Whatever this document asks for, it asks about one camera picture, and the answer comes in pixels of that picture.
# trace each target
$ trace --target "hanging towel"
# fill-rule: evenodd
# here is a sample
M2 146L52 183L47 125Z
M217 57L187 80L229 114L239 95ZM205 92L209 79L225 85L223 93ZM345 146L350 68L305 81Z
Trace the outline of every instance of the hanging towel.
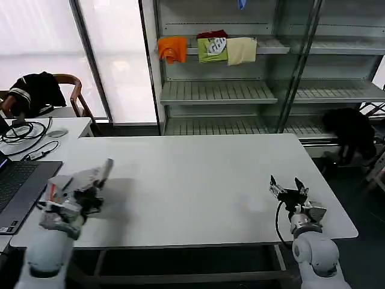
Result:
M246 6L247 0L238 0L239 9L243 10Z
M200 38L228 38L229 36L227 35L224 30L218 30L218 31L210 31L210 32L205 32L197 35L197 39Z
M205 63L227 60L226 45L226 38L198 39L199 62Z
M167 59L169 64L175 61L185 63L187 59L187 38L186 37L168 37L159 39L159 58Z
M227 39L228 65L255 62L257 54L257 40L240 37Z

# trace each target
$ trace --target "orange cloth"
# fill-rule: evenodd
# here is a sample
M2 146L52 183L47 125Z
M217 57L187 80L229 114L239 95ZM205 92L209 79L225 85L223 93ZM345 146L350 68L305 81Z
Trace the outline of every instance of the orange cloth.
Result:
M182 63L187 59L187 38L186 37L169 37L159 39L159 58L166 58L169 64L174 64L174 61Z

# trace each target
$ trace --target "cream cloth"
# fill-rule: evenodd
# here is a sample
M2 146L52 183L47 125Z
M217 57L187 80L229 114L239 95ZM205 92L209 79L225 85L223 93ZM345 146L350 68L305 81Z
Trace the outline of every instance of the cream cloth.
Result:
M249 37L227 39L228 65L255 62L257 40Z

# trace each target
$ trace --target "green cloth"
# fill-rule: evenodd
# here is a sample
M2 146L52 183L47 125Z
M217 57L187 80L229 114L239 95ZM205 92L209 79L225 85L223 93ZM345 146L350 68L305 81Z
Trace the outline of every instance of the green cloth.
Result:
M200 63L227 60L226 38L198 39L198 56Z

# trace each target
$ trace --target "laptop keyboard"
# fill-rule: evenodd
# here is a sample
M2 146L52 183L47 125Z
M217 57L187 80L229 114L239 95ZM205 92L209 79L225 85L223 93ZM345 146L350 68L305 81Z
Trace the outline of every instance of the laptop keyboard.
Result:
M17 162L10 170L1 175L0 180L0 213L12 200L24 182L29 178L38 164Z

